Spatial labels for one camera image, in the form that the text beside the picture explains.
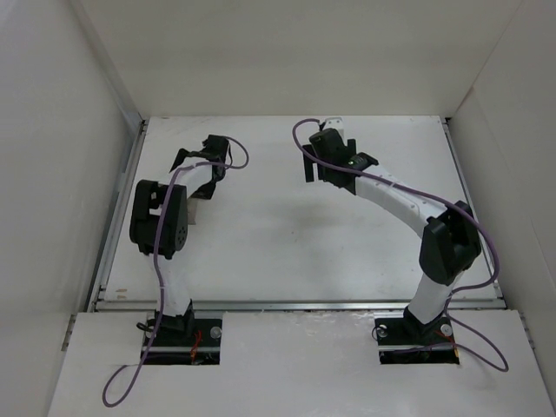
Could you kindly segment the clear plastic box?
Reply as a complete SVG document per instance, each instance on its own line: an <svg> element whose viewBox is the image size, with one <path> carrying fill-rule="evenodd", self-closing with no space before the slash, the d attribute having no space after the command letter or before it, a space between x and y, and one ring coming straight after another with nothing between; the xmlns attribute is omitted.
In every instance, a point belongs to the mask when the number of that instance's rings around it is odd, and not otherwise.
<svg viewBox="0 0 556 417"><path fill-rule="evenodd" d="M202 202L200 199L191 197L187 200L188 225L197 224L196 217L201 206Z"/></svg>

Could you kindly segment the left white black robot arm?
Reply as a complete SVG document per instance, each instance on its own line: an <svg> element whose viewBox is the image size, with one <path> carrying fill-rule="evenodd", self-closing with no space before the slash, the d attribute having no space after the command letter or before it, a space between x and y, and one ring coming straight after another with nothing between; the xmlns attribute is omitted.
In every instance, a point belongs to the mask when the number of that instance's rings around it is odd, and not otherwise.
<svg viewBox="0 0 556 417"><path fill-rule="evenodd" d="M159 286L160 307L155 317L139 328L156 331L158 348L192 346L201 337L185 282L169 271L169 262L188 240L189 202L212 198L216 184L226 175L231 160L230 140L210 135L197 151L179 149L169 173L159 180L136 184L129 237L140 253L153 258Z"/></svg>

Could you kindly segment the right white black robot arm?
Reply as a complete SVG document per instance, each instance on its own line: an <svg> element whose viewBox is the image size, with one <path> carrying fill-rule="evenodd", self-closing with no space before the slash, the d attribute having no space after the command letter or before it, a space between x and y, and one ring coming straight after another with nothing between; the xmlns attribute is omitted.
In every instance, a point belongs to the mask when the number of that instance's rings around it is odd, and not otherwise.
<svg viewBox="0 0 556 417"><path fill-rule="evenodd" d="M375 203L405 223L420 238L422 277L401 320L408 342L428 344L460 276L481 254L468 204L452 207L405 190L406 185L372 156L355 151L355 140L344 141L336 129L309 137L303 156L306 181L319 179Z"/></svg>

